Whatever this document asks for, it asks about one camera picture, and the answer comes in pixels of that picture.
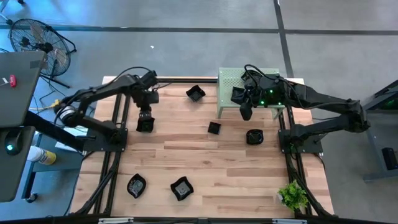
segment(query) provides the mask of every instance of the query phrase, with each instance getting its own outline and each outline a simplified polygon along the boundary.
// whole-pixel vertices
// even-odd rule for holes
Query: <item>green perforated panel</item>
[[[279,73],[277,68],[260,68],[265,74]],[[239,107],[238,104],[231,101],[232,87],[243,88],[241,76],[244,73],[243,68],[220,68],[218,73],[218,107]],[[273,106],[274,108],[283,108],[284,106]]]

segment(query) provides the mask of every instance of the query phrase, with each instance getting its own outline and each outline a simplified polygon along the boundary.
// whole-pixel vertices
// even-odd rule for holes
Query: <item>metal fan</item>
[[[10,30],[9,38],[16,52],[42,50],[47,54],[41,73],[56,77],[64,74],[70,66],[70,54],[76,52],[73,42],[60,35],[51,26],[34,20],[20,19]],[[73,45],[69,51],[65,40]]]

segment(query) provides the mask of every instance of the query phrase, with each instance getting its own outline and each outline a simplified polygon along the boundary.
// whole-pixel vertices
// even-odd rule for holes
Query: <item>potted plant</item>
[[[293,211],[300,209],[301,206],[307,207],[308,199],[305,195],[305,191],[298,185],[296,180],[278,191],[279,200]]]

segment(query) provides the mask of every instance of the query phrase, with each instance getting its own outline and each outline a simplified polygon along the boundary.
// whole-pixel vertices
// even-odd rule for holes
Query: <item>wooden tabletop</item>
[[[104,77],[103,82],[113,78]],[[160,102],[151,105],[155,127],[150,134],[136,131],[139,109],[130,104],[127,149],[119,165],[112,216],[293,217],[276,199],[278,189],[288,184],[285,157],[277,140],[279,120],[273,120],[271,110],[264,108],[254,109],[250,121],[243,121],[237,108],[226,108],[222,118],[216,119],[216,84],[199,84],[206,96],[198,103],[185,93],[193,85],[174,83],[159,89]],[[112,96],[99,101],[95,118],[111,120],[115,99]],[[312,123],[310,111],[293,112],[296,123]],[[220,135],[207,133],[210,121],[221,124]],[[247,145],[249,129],[263,130],[264,142]],[[103,152],[95,152],[83,162],[71,212],[81,208],[98,185],[103,157]],[[312,154],[302,154],[302,159],[309,189],[333,213],[321,162]],[[136,173],[147,181],[138,199],[126,190]],[[195,192],[178,202],[170,184],[183,176],[187,176]]]

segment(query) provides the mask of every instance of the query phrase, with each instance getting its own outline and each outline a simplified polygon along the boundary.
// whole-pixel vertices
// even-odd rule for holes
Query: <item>desk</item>
[[[103,81],[112,78],[104,77]],[[293,217],[276,199],[278,189],[288,183],[288,178],[285,157],[277,140],[279,121],[272,119],[271,110],[254,109],[252,119],[243,121],[237,108],[226,108],[221,119],[216,119],[217,84],[199,83],[206,96],[198,103],[185,94],[193,85],[174,83],[159,90],[160,103],[152,105],[156,120],[150,134],[135,131],[139,110],[131,103],[126,125],[127,149],[119,165],[111,215]],[[110,120],[115,99],[113,96],[99,101],[95,118]],[[294,109],[294,116],[296,123],[312,122],[310,111]],[[222,124],[220,135],[207,133],[210,121]],[[248,146],[245,134],[254,128],[264,131],[265,140],[258,146]],[[95,152],[83,161],[71,212],[81,208],[98,185],[103,156],[103,152]],[[322,164],[312,154],[302,157],[309,189],[333,213]],[[147,181],[145,192],[138,199],[126,190],[129,179],[136,173]],[[178,202],[170,184],[185,175],[195,193]],[[102,209],[107,194],[105,189]]]

